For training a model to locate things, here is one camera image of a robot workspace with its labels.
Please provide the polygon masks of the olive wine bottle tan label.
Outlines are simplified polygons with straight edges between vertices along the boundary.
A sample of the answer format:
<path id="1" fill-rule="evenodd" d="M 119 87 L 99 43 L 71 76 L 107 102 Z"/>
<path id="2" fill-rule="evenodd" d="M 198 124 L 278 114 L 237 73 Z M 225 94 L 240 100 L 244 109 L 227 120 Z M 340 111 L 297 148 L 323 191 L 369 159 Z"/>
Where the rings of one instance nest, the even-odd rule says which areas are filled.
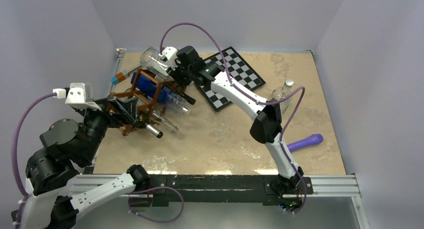
<path id="1" fill-rule="evenodd" d="M 158 128 L 156 128 L 152 123 L 148 115 L 143 112 L 139 111 L 137 113 L 137 118 L 134 123 L 134 127 L 136 129 L 145 129 L 148 132 L 150 132 L 152 135 L 154 135 L 156 138 L 161 139 L 163 137 L 163 132 L 160 131 Z"/>

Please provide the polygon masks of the dark green wine bottle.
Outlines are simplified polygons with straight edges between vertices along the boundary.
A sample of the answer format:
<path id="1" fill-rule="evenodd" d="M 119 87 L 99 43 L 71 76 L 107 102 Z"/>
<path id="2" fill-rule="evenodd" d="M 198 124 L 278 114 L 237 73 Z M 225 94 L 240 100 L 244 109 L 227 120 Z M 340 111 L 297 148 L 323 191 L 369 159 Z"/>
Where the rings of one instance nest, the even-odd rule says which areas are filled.
<path id="1" fill-rule="evenodd" d="M 176 85 L 175 93 L 184 98 L 190 105 L 194 105 L 196 103 L 196 100 L 186 94 L 186 86 Z"/>

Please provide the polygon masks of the brown wooden wine rack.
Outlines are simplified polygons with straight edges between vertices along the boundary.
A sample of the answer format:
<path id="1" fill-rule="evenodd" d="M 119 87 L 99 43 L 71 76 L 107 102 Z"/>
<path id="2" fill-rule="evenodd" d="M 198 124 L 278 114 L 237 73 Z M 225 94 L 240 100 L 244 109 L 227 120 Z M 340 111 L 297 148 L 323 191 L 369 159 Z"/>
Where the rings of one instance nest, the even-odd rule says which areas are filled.
<path id="1" fill-rule="evenodd" d="M 145 94 L 144 92 L 136 88 L 140 75 L 143 75 L 147 77 L 148 79 L 150 79 L 151 81 L 153 81 L 154 83 L 156 83 L 157 88 L 153 98 L 149 97 L 147 94 Z M 127 90 L 125 90 L 124 92 L 113 91 L 110 93 L 110 95 L 121 98 L 121 99 L 137 98 L 137 106 L 136 106 L 137 114 L 140 111 L 145 112 L 150 118 L 150 122 L 157 128 L 157 125 L 160 125 L 160 124 L 152 120 L 152 109 L 157 109 L 164 115 L 166 114 L 167 111 L 169 111 L 169 109 L 167 109 L 162 104 L 157 102 L 157 98 L 159 96 L 160 90 L 162 87 L 167 87 L 171 89 L 172 92 L 175 92 L 175 88 L 177 84 L 173 80 L 170 80 L 170 81 L 157 80 L 159 79 L 158 76 L 155 76 L 152 72 L 148 72 L 146 69 L 142 69 L 142 68 L 139 68 L 135 73 L 133 73 L 128 78 L 131 78 L 132 81 L 130 82 L 131 86 Z M 146 130 L 146 129 L 136 129 L 133 124 L 133 125 L 121 126 L 119 130 L 121 132 L 121 135 L 125 137 L 125 136 L 128 136 L 128 134 L 131 132 L 134 132 L 137 130 Z"/>

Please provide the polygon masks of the blue square bottle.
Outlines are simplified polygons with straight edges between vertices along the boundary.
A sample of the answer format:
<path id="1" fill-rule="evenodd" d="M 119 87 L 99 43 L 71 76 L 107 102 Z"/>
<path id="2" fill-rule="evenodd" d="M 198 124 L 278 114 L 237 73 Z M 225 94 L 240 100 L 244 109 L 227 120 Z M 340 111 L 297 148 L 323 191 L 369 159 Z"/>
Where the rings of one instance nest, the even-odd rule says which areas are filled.
<path id="1" fill-rule="evenodd" d="M 136 88 L 153 98 L 155 96 L 157 85 L 144 75 L 140 75 Z M 189 114 L 190 107 L 185 98 L 171 91 L 168 87 L 162 87 L 157 97 L 157 102 L 175 114 Z"/>

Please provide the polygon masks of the clear bottle silver cap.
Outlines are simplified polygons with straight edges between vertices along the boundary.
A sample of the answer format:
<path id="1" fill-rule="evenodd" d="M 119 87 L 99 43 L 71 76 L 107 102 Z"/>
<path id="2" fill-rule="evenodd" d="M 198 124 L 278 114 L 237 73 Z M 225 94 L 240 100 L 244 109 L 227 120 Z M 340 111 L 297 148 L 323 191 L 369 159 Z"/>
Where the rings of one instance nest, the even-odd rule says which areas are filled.
<path id="1" fill-rule="evenodd" d="M 167 72 L 169 66 L 160 58 L 159 51 L 154 47 L 149 46 L 141 53 L 139 63 L 142 67 L 158 76 L 159 79 L 157 81 L 173 80 Z"/>

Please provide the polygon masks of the clear glass bottle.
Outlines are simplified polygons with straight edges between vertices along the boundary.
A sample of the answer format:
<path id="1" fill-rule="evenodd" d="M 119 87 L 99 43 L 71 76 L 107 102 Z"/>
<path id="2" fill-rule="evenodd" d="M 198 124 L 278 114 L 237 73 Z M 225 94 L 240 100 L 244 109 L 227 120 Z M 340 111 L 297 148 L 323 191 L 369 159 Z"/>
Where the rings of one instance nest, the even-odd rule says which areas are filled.
<path id="1" fill-rule="evenodd" d="M 158 109 L 152 109 L 151 120 L 165 126 L 169 129 L 173 134 L 177 133 L 179 128 L 174 125 L 171 121 L 169 121 L 163 113 L 161 113 Z"/>

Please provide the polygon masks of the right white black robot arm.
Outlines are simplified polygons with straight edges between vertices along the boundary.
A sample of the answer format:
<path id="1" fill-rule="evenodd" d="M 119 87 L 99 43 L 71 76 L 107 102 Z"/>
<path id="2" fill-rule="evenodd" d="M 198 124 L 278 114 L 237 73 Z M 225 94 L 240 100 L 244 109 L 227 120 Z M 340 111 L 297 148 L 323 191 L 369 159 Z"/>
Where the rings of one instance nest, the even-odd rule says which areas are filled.
<path id="1" fill-rule="evenodd" d="M 194 83 L 209 87 L 238 106 L 252 120 L 249 133 L 251 137 L 265 145 L 274 160 L 280 185 L 288 193 L 300 187 L 303 170 L 293 158 L 284 139 L 286 126 L 282 125 L 280 103 L 261 97 L 232 77 L 227 64 L 205 62 L 192 46 L 177 49 L 165 47 L 161 58 L 166 63 L 166 73 L 180 85 Z"/>

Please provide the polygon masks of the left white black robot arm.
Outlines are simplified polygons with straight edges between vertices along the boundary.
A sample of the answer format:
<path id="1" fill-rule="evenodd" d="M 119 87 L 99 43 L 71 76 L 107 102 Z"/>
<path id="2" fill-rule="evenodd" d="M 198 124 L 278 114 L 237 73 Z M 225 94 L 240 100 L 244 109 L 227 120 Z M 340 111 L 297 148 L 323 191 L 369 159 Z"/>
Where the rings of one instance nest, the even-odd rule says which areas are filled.
<path id="1" fill-rule="evenodd" d="M 92 190 L 61 195 L 68 181 L 79 173 L 78 167 L 92 164 L 109 128 L 136 122 L 138 100 L 109 96 L 87 101 L 68 96 L 65 102 L 83 116 L 83 121 L 60 119 L 40 135 L 42 148 L 27 161 L 25 183 L 19 187 L 23 199 L 11 213 L 17 229 L 70 229 L 96 207 L 128 193 L 142 194 L 149 188 L 149 174 L 134 164 Z"/>

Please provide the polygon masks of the blue orange syringe toy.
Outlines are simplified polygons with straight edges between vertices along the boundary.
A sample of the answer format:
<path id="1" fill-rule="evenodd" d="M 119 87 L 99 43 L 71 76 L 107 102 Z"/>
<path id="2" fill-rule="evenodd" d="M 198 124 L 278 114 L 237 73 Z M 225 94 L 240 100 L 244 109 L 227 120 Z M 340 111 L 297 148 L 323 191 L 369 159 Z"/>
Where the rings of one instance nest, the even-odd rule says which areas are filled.
<path id="1" fill-rule="evenodd" d="M 127 78 L 129 78 L 133 73 L 135 73 L 138 69 L 142 68 L 141 65 L 135 66 L 134 68 L 130 69 L 130 70 L 123 70 L 117 74 L 115 74 L 112 78 L 111 78 L 111 83 L 113 86 L 116 86 L 117 84 L 123 82 L 124 80 L 126 80 Z"/>

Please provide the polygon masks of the black white checkerboard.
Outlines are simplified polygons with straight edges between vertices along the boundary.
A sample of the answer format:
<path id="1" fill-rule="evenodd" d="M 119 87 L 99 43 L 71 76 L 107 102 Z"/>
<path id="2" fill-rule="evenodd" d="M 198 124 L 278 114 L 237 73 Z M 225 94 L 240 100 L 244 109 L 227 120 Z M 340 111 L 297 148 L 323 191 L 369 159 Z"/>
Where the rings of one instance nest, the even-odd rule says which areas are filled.
<path id="1" fill-rule="evenodd" d="M 231 77 L 241 85 L 250 91 L 254 91 L 266 84 L 266 81 L 232 46 L 223 49 L 222 53 L 225 56 Z M 209 87 L 198 85 L 197 89 L 215 112 L 219 112 L 231 104 L 226 97 L 215 93 Z"/>

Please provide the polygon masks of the purple toy microphone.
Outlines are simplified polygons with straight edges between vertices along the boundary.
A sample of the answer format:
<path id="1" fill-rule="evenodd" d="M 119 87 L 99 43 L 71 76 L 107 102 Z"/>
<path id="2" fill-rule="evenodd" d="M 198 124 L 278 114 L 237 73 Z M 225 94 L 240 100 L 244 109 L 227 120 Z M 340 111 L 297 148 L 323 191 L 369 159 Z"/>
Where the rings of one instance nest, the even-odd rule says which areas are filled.
<path id="1" fill-rule="evenodd" d="M 300 150 L 307 147 L 317 146 L 324 141 L 324 137 L 321 134 L 312 134 L 311 136 L 301 139 L 299 141 L 290 143 L 287 145 L 290 152 Z"/>

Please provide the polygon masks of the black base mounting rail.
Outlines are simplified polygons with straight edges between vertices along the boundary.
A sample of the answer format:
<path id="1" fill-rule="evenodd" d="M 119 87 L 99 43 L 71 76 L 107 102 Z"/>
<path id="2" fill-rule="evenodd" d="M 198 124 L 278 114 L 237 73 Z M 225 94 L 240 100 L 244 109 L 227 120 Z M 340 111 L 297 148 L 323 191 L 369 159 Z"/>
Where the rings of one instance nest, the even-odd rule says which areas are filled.
<path id="1" fill-rule="evenodd" d="M 294 188 L 278 175 L 188 175 L 156 174 L 150 177 L 152 192 L 132 195 L 133 207 L 167 207 L 185 203 L 259 203 L 297 208 L 304 195 L 314 193 L 312 180 L 304 177 Z"/>

